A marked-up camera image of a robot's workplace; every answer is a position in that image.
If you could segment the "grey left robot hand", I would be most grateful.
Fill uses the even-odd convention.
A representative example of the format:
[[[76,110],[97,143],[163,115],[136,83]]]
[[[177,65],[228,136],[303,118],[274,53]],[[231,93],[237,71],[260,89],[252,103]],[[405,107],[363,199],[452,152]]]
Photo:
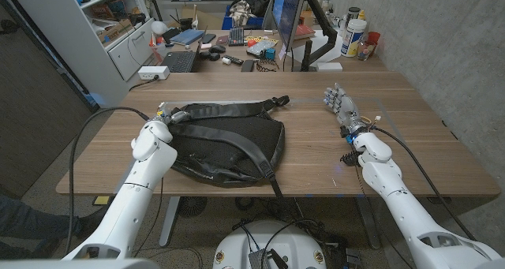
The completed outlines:
[[[165,125],[173,125],[189,118],[190,116],[187,112],[183,110],[173,112],[168,107],[168,102],[161,102],[151,121],[160,121]]]

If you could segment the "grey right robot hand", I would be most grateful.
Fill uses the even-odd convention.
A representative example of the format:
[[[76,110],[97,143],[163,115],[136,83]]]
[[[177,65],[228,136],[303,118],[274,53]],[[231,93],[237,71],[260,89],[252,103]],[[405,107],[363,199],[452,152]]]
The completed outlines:
[[[337,83],[324,92],[324,103],[335,113],[338,123],[346,130],[345,136],[356,137],[366,131],[359,110],[346,91]]]

